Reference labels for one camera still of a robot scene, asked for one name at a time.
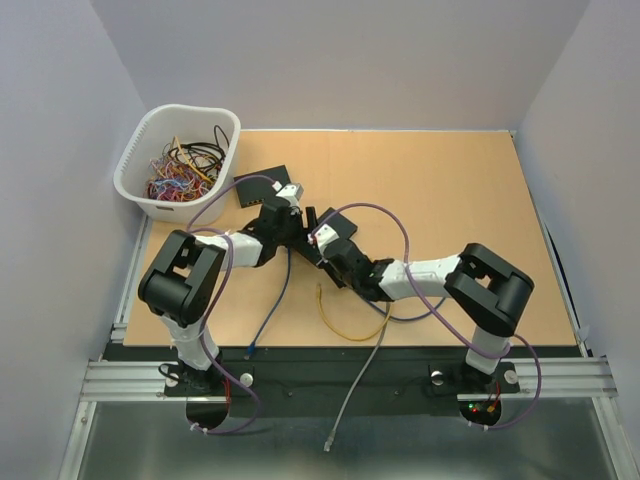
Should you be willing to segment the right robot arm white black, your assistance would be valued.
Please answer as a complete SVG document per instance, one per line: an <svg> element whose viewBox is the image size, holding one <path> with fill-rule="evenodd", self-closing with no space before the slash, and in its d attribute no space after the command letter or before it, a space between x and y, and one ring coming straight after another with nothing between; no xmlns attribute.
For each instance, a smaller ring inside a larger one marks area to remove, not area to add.
<svg viewBox="0 0 640 480"><path fill-rule="evenodd" d="M475 323L460 366L461 381L482 390L495 380L535 288L527 274L479 243L466 245L458 255L417 262L372 260L344 238L317 246L329 272L367 301L454 300Z"/></svg>

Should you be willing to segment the black network switch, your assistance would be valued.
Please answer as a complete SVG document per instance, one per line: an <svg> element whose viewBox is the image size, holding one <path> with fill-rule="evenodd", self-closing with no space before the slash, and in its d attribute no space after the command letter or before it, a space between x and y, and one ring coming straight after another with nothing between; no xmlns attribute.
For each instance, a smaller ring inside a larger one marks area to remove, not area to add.
<svg viewBox="0 0 640 480"><path fill-rule="evenodd" d="M262 204L290 182L285 165L239 175L234 178L236 194L241 208Z"/></svg>
<svg viewBox="0 0 640 480"><path fill-rule="evenodd" d="M302 227L302 236L293 241L293 243L291 244L291 248L294 251L296 251L298 254L300 254L305 260L307 260L309 263L315 266L317 262L317 255L319 252L314 246L310 245L306 239L306 235L304 232L304 228L306 227L305 208L304 208L305 223L303 224L303 227ZM322 215L320 216L317 215L318 222L325 220L333 212L334 212L333 208L328 208ZM350 239L357 232L357 229L358 229L358 227L353 222L351 222L342 214L336 214L331 219L329 219L326 224L328 224L334 230L336 230L341 238L346 238L346 239ZM338 287L334 274L333 273L326 273L326 274Z"/></svg>

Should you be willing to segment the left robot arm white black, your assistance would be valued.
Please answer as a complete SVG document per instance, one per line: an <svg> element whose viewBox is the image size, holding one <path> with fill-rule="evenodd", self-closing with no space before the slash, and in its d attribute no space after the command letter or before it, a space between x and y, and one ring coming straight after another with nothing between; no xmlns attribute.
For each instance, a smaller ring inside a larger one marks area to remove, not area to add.
<svg viewBox="0 0 640 480"><path fill-rule="evenodd" d="M315 262L318 255L307 235L318 224L316 209L297 207L276 197L263 202L257 218L232 234L215 232L196 237L191 231L172 231L138 286L138 298L167 327L178 352L177 372L165 377L189 385L202 394L222 384L219 347L205 317L221 294L214 291L220 272L265 265L280 247L302 247Z"/></svg>

